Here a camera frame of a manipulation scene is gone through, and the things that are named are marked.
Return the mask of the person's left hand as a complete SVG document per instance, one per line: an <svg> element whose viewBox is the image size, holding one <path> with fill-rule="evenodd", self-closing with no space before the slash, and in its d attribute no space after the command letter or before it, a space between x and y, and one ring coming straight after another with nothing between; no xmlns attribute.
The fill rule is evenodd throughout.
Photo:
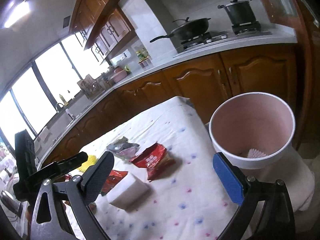
<svg viewBox="0 0 320 240"><path fill-rule="evenodd" d="M96 213L97 211L97 205L95 203L89 204L89 208L93 213ZM33 210L34 208L31 205L27 206L27 210L25 212L25 217L28 221L28 226L31 227L32 221L33 221ZM50 208L48 201L45 200L44 203L40 205L39 214L37 217L37 223L45 223L52 220L51 214L50 214Z"/></svg>

